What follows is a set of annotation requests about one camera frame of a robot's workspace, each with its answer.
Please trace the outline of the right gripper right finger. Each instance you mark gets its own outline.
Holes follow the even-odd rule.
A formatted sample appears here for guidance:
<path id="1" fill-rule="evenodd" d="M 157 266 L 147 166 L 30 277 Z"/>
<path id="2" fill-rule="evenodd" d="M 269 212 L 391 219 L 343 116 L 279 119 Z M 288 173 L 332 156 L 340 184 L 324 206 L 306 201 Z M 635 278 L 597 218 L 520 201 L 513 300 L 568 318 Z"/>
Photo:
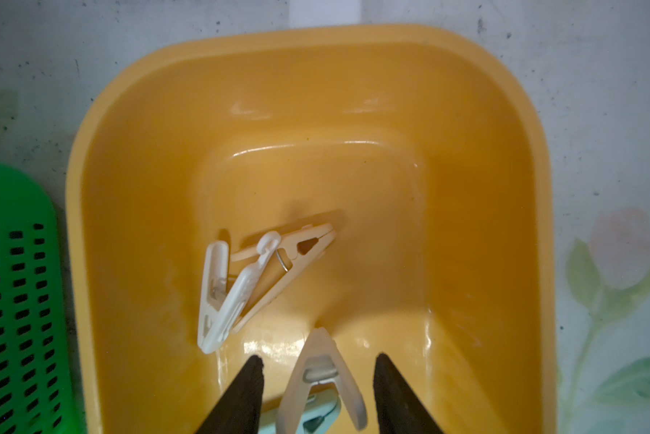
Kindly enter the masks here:
<path id="1" fill-rule="evenodd" d="M 380 434 L 443 434 L 389 356 L 377 356 L 373 377 Z"/>

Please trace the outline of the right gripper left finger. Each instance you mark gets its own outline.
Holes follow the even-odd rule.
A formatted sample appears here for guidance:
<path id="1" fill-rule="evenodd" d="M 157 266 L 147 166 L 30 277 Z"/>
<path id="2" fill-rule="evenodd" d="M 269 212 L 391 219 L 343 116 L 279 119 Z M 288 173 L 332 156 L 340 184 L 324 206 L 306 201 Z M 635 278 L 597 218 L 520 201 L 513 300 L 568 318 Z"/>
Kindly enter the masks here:
<path id="1" fill-rule="evenodd" d="M 197 434 L 256 434 L 263 405 L 263 360 L 251 356 L 209 412 Z"/>

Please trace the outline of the white clothespin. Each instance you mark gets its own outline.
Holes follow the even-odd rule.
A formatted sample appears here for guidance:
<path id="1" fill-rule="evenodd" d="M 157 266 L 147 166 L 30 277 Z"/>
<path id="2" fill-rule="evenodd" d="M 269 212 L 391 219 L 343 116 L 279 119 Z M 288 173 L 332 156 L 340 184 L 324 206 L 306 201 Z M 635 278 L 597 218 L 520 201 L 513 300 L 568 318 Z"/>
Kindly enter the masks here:
<path id="1" fill-rule="evenodd" d="M 276 231 L 265 234 L 254 248 L 257 261 L 244 267 L 232 286 L 228 243 L 207 246 L 198 315 L 198 347 L 204 354 L 213 354 L 225 343 L 281 241 Z"/>
<path id="2" fill-rule="evenodd" d="M 368 412 L 363 396 L 348 365 L 325 328 L 312 331 L 299 355 L 281 399 L 277 416 L 277 433 L 295 433 L 312 388 L 332 383 L 357 431 L 368 426 Z"/>

